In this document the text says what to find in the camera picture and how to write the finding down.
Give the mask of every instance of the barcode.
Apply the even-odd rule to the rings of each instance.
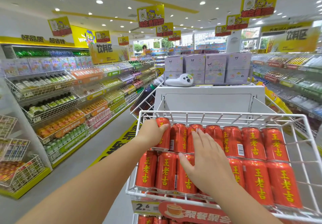
[[[170,140],[170,150],[173,150],[174,144],[175,144],[175,140],[174,139]]]
[[[244,154],[244,148],[242,144],[237,144],[237,149],[238,149],[238,155],[245,156]]]

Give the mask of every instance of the hanging promotional sign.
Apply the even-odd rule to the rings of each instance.
[[[226,25],[216,26],[215,36],[229,36],[231,35],[231,30],[226,29]]]
[[[175,30],[172,36],[168,37],[169,41],[181,40],[181,30]]]
[[[71,26],[75,47],[88,48],[88,44],[96,43],[95,31],[86,28]]]
[[[155,27],[164,24],[164,5],[142,7],[137,9],[140,28]]]
[[[108,30],[95,32],[96,42],[110,42],[110,32]]]
[[[112,46],[109,43],[91,43],[88,45],[93,64],[104,64],[128,60],[126,47]]]
[[[249,18],[241,18],[240,14],[227,16],[227,30],[241,30],[248,27]]]
[[[242,0],[240,15],[242,18],[257,18],[274,13],[277,0]]]
[[[173,23],[164,23],[163,25],[156,27],[156,36],[172,36],[173,35]]]
[[[319,36],[320,27],[290,29],[285,34],[271,37],[267,52],[314,52]]]
[[[66,36],[71,34],[71,27],[67,16],[48,19],[53,36]]]
[[[296,29],[301,27],[311,27],[313,21],[299,22],[296,24],[279,24],[263,26],[261,29],[262,36],[280,35],[284,34],[287,30]]]
[[[118,37],[119,45],[126,46],[129,44],[128,36]]]

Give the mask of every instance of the ceiling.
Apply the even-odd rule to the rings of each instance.
[[[97,4],[96,0],[0,0],[1,8],[18,11],[42,18],[54,18],[58,14],[67,15],[72,25],[85,27],[92,30],[110,30],[117,34],[134,35],[144,32],[146,38],[155,36],[155,29],[138,29],[128,33],[129,30],[138,27],[137,18],[128,17],[129,14],[136,15],[136,9],[155,3],[165,3],[165,21],[173,22],[176,30],[191,32],[214,30],[218,23],[225,24],[228,12],[238,14],[241,0],[102,0],[103,4]],[[321,19],[319,15],[322,8],[316,8],[318,0],[278,0],[276,13],[268,18],[261,19],[265,24],[273,24],[285,21],[300,21],[307,19]],[[218,20],[209,23],[210,18]],[[251,25],[255,25],[258,20],[251,20]]]

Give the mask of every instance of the person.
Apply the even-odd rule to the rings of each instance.
[[[139,159],[159,143],[168,126],[145,120],[134,139],[55,190],[17,223],[101,224]],[[192,132],[192,137],[195,165],[182,153],[180,163],[233,223],[281,223],[236,182],[225,153],[207,133]]]
[[[142,56],[145,56],[146,55],[145,51],[147,50],[147,46],[143,45],[142,49],[143,49]]]

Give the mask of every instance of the white toy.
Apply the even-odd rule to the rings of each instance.
[[[167,79],[165,84],[173,87],[189,87],[194,83],[194,78],[189,74],[182,74],[177,79]]]

